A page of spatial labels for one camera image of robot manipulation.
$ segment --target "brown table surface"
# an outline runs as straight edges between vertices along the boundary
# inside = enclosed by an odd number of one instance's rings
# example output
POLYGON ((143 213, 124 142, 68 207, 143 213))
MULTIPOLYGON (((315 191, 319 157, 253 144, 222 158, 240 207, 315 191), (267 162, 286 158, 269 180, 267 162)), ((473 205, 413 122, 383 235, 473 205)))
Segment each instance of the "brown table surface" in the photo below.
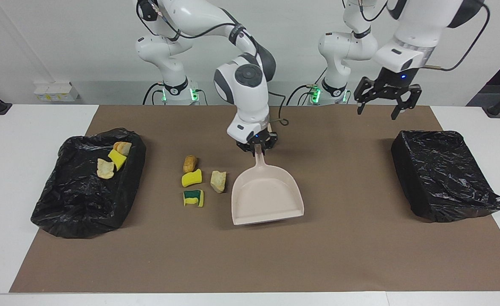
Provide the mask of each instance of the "brown table surface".
POLYGON ((429 107, 396 121, 391 110, 286 107, 291 124, 275 124, 266 161, 295 177, 305 215, 235 227, 230 187, 254 159, 225 133, 234 107, 100 106, 87 134, 125 127, 147 145, 133 209, 121 229, 89 240, 38 231, 11 292, 500 291, 491 216, 428 223, 410 211, 393 138, 441 127, 429 107), (189 154, 203 183, 182 188, 189 154), (228 171, 226 193, 209 186, 213 170, 228 171), (182 203, 194 189, 203 208, 182 203))

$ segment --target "beige dustpan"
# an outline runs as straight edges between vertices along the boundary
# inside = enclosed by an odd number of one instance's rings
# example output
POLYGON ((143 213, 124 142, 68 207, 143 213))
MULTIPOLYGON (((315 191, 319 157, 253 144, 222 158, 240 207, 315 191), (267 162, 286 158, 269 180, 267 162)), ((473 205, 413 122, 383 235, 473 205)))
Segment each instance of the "beige dustpan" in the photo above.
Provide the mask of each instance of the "beige dustpan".
POLYGON ((294 178, 284 169, 265 164, 260 145, 255 166, 234 182, 231 213, 234 225, 262 223, 304 214, 302 197, 294 178))

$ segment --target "white table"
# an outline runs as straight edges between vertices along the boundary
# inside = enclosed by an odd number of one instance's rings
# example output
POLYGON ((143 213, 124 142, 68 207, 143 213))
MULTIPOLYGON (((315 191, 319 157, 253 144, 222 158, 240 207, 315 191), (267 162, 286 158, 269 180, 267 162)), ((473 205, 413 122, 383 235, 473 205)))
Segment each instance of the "white table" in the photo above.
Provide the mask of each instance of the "white table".
MULTIPOLYGON (((325 292, 277 294, 8 294, 37 227, 30 213, 67 138, 85 134, 98 106, 14 105, 0 116, 0 306, 500 306, 500 292, 325 292)), ((432 107, 444 130, 464 137, 500 194, 500 119, 479 108, 432 107)), ((493 215, 500 227, 500 212, 493 215)))

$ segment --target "black garbage bag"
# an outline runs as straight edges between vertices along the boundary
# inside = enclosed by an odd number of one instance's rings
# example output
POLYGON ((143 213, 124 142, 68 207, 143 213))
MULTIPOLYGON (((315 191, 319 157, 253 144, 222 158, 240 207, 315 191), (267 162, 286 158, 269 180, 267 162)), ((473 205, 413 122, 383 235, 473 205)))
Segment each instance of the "black garbage bag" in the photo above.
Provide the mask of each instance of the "black garbage bag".
POLYGON ((71 137, 63 143, 31 221, 63 238, 90 238, 121 227, 137 194, 146 146, 140 136, 116 128, 94 136, 71 137), (131 150, 114 177, 97 176, 97 159, 109 161, 115 142, 131 150))
POLYGON ((452 222, 500 211, 500 196, 493 193, 461 134, 403 130, 391 151, 416 215, 452 222))

